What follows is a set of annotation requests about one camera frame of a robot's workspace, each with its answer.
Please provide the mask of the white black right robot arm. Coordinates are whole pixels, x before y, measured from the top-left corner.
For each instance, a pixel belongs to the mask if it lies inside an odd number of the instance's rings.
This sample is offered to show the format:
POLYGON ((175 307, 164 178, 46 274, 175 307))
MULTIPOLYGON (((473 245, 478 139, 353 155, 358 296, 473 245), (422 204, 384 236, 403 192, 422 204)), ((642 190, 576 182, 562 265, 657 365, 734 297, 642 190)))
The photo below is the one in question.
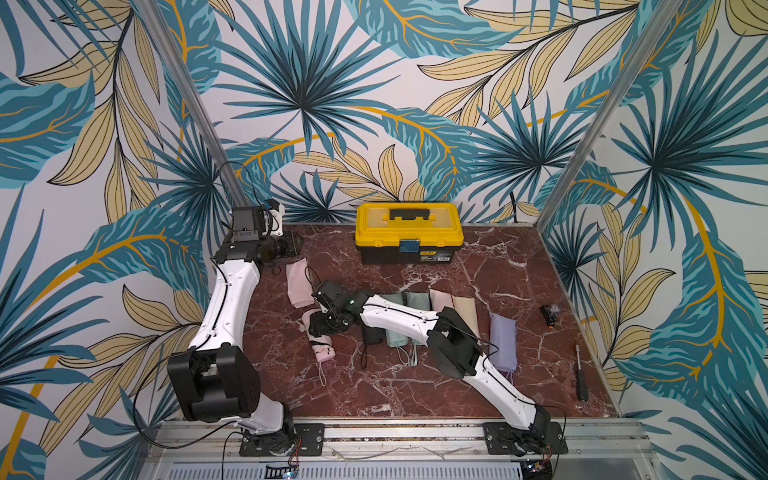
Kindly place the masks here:
POLYGON ((426 345, 439 370, 477 390, 523 437, 543 442, 551 415, 542 405, 519 392, 490 362, 459 313, 445 307, 420 310, 393 303, 365 291, 348 293, 331 281, 322 282, 312 297, 321 311, 310 315, 309 333, 332 336, 354 324, 381 328, 426 345))

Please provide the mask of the pink umbrella sleeve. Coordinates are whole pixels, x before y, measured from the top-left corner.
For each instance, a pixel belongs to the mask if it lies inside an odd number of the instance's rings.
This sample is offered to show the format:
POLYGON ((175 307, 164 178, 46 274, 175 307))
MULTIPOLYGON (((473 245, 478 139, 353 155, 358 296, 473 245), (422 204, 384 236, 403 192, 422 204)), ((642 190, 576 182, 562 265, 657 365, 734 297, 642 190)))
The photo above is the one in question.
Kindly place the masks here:
POLYGON ((305 258, 286 266, 287 294, 291 305, 304 308, 315 302, 312 296, 313 287, 307 278, 308 264, 305 258))

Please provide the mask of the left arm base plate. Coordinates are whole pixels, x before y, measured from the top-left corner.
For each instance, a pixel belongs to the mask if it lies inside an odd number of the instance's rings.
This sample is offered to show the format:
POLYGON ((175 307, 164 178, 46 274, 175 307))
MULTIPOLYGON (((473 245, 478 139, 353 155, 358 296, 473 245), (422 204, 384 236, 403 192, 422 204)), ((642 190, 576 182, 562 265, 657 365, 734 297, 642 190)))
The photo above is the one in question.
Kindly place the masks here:
POLYGON ((322 423, 299 423, 270 434, 247 433, 241 441, 241 457, 319 457, 323 452, 326 427, 322 423))

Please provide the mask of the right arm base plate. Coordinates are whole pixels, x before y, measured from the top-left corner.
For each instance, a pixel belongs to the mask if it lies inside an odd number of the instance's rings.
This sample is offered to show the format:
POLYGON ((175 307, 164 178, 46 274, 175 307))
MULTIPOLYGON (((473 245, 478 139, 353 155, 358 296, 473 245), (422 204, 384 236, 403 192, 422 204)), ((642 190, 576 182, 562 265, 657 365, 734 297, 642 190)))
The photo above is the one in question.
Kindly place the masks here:
POLYGON ((563 428, 557 422, 550 422, 543 436, 512 428, 506 422, 486 422, 482 430, 489 455, 548 456, 569 451, 563 428))

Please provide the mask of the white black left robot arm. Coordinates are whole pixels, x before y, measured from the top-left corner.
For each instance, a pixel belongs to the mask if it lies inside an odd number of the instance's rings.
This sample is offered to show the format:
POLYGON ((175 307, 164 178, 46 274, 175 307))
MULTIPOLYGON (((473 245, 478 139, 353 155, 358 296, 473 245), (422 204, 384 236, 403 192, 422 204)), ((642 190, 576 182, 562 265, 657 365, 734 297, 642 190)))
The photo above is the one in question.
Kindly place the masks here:
POLYGON ((197 334, 187 349, 170 357, 167 373, 187 421, 233 421, 263 441, 296 438, 288 408, 261 391, 258 371, 242 342, 252 295, 262 270, 301 253, 303 238, 285 231, 285 207, 236 207, 232 225, 212 258, 214 290, 197 334))

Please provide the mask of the black sleeved umbrella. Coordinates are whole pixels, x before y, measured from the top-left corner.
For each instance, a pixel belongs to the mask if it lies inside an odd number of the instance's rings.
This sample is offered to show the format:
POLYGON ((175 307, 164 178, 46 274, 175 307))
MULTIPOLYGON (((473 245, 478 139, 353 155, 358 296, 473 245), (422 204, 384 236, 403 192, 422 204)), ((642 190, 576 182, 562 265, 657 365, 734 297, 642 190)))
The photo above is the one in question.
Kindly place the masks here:
POLYGON ((386 341, 386 330, 362 325, 361 336, 364 345, 378 345, 386 341))

